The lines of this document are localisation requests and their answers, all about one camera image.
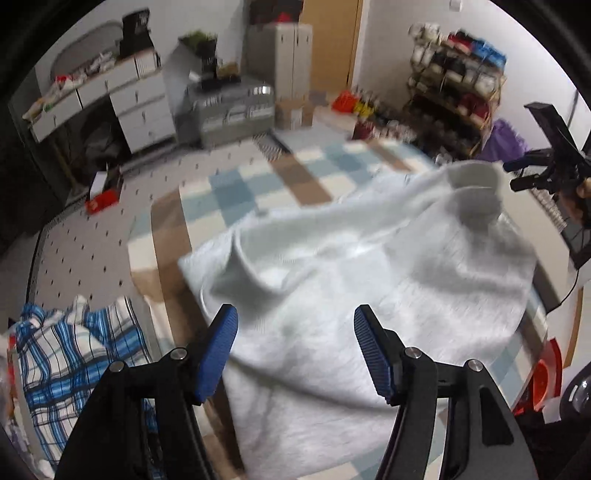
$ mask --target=shoe rack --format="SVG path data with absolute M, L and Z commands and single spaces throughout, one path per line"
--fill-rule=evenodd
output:
M 480 153 L 490 136 L 506 81 L 505 59 L 484 41 L 459 34 L 414 39 L 410 100 L 403 111 L 419 135 L 467 160 Z

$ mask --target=metal screw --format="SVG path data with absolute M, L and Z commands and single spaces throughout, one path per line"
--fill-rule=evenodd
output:
M 468 360 L 468 367 L 470 368 L 470 370 L 474 370 L 475 372 L 481 372 L 482 369 L 484 368 L 484 365 L 482 365 L 482 362 L 480 360 Z
M 415 346 L 408 346 L 404 349 L 404 354 L 406 356 L 409 356 L 410 358 L 420 358 L 420 356 L 423 354 L 422 351 L 420 351 L 417 347 Z
M 175 348 L 170 352 L 170 358 L 173 360 L 182 360 L 187 356 L 187 351 L 184 348 Z
M 125 368 L 125 364 L 121 360 L 116 360 L 109 365 L 109 370 L 114 374 L 121 372 Z

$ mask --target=wooden door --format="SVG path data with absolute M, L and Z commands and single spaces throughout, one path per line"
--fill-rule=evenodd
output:
M 337 93 L 353 72 L 362 0 L 304 0 L 300 23 L 312 25 L 311 90 Z

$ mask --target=potted plant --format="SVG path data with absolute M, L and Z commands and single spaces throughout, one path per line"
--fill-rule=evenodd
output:
M 178 40 L 201 59 L 211 59 L 216 55 L 217 35 L 196 30 Z

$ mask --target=purple bag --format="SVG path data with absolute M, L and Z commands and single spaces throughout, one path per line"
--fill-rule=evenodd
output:
M 485 161 L 511 161 L 523 157 L 529 148 L 522 136 L 520 136 L 506 120 L 496 120 L 491 137 L 486 142 L 477 160 Z

